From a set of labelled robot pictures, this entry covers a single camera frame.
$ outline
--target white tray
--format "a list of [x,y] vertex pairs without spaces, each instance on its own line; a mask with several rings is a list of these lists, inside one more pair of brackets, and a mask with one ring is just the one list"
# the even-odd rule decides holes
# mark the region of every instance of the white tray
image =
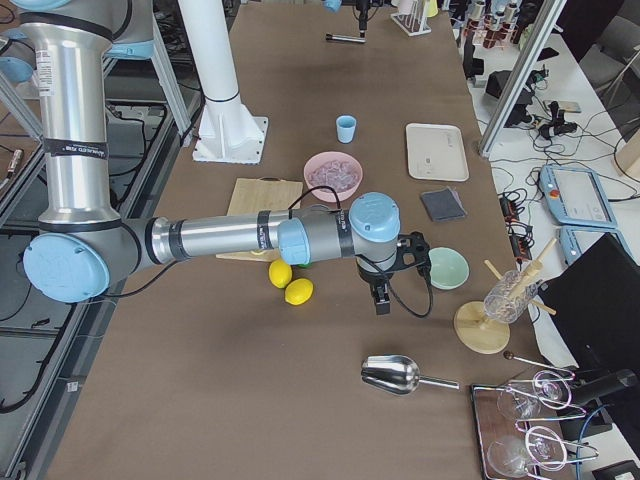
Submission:
[[409,175],[413,178],[451,182],[469,178],[458,127],[410,123],[406,132]]

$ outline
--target wooden cutting board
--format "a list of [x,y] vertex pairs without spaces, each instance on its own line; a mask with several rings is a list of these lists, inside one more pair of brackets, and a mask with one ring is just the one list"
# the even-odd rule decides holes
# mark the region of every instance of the wooden cutting board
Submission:
[[[302,182],[278,179],[238,178],[231,195],[227,215],[257,213],[261,210],[286,210],[302,194]],[[222,253],[218,258],[272,262],[280,255],[278,250]]]

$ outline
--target white desk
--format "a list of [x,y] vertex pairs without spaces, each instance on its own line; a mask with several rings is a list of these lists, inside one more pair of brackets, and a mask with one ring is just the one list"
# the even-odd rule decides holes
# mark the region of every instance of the white desk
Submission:
[[[596,96],[595,92],[589,85],[582,70],[578,67],[573,56],[569,52],[562,38],[557,35],[551,35],[547,42],[550,46],[560,52],[560,55],[544,62],[538,62],[536,69],[542,68],[544,64],[549,70],[547,79],[548,87],[545,90],[538,90],[536,95],[543,100],[564,100],[578,102],[582,108],[580,114],[566,114],[565,118],[569,122],[576,122],[578,125],[585,127],[591,117],[605,110],[604,106]],[[494,71],[511,70],[515,64],[519,50],[507,44],[504,48],[495,47],[487,50],[482,46],[477,46],[475,51],[476,58],[482,58],[485,61],[485,74],[477,77],[477,83],[484,83]],[[469,83],[469,90],[473,97],[473,104],[476,116],[480,124],[481,130],[486,127],[486,122],[491,118],[495,110],[497,100],[485,94],[484,86],[476,88]],[[528,108],[529,113],[544,115],[542,107],[534,99],[534,104]],[[618,130],[615,129],[609,115],[605,112],[591,119],[587,130],[595,135],[609,131],[606,134],[598,136],[604,142],[615,145],[620,139]],[[505,190],[514,190],[516,188],[524,188],[528,192],[527,198],[539,198],[536,195],[536,187],[525,183],[526,177],[535,167],[541,167],[545,162],[545,155],[537,152],[533,148],[532,138],[535,138],[536,131],[527,132],[520,129],[509,128],[503,129],[500,134],[499,142],[493,148],[489,160],[492,162],[494,181],[496,191],[501,193]],[[571,134],[571,136],[579,137],[582,132]],[[581,161],[584,166],[592,168],[601,175],[619,179],[625,183],[633,184],[634,182],[624,176],[621,176],[615,168],[613,162],[613,148],[601,142],[597,138],[584,137],[580,141],[579,138],[570,138],[569,136],[555,137],[554,143],[565,146],[565,154],[576,152],[572,157],[561,160],[560,163],[569,163],[571,161]],[[502,159],[517,161],[516,163],[505,162]],[[624,185],[601,177],[601,182],[608,198],[626,198],[632,190]],[[640,184],[635,184],[635,188],[640,189]],[[525,212],[521,215],[521,219],[533,225],[533,235],[535,245],[532,248],[532,255],[537,255],[547,242],[557,237],[559,225],[557,225],[549,213],[545,201],[530,202],[530,208],[527,206]],[[640,229],[638,228],[638,219],[640,219],[640,201],[630,201],[622,203],[613,203],[613,211],[618,221],[618,229],[622,232],[627,241],[631,253],[636,261],[640,259]],[[545,258],[544,271],[542,278],[553,278],[562,273],[566,268],[564,256],[557,245],[554,251]],[[564,345],[560,335],[558,334],[551,318],[548,314],[542,312],[539,320],[535,324],[536,336],[540,351],[555,365],[571,365],[576,364],[575,360]],[[617,427],[614,425],[612,431],[589,437],[591,445],[594,445],[600,451],[600,457],[592,462],[583,465],[583,478],[593,478],[589,473],[591,470],[616,463],[621,460],[634,459],[637,465],[640,461],[628,446]]]

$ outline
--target brown table cover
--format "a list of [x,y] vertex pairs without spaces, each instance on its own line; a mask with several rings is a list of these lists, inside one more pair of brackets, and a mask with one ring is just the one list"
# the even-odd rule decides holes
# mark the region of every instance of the brown table cover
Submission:
[[[469,479],[479,478],[468,385],[500,383],[523,365],[472,352],[452,326],[456,309],[495,283],[482,261],[513,265],[490,166],[446,14],[433,32],[409,38],[380,9],[366,45],[327,43],[357,34],[350,7],[263,5],[240,9],[231,33],[243,102],[270,120],[259,166],[195,163],[183,150],[157,209],[169,218],[223,215],[236,177],[301,180],[312,155],[341,150],[364,168],[359,193],[380,191],[401,210],[402,231],[469,261],[461,288],[435,291],[428,319],[393,302],[376,316],[351,259],[296,270],[315,284],[292,307],[267,266],[191,260],[120,301],[48,478],[113,479]],[[336,140],[335,118],[358,119],[355,140]],[[462,130],[470,179],[451,184],[468,218],[433,223],[421,192],[443,183],[412,179],[405,125]],[[313,199],[305,204],[314,203]],[[126,290],[152,273],[132,278]],[[411,271],[393,284],[417,310],[424,284]],[[509,348],[537,355],[527,319]],[[412,357],[423,374],[455,379],[461,391],[421,386],[404,397],[364,384],[369,355]]]

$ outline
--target yellow lemon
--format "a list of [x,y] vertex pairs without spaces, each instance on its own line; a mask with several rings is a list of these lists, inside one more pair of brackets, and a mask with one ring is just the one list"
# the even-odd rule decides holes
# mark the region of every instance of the yellow lemon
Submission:
[[281,258],[274,260],[269,265],[269,280],[278,288],[284,288],[289,285],[292,276],[291,265]]
[[302,305],[311,298],[313,283],[306,278],[299,278],[289,284],[284,291],[284,299],[291,305]]

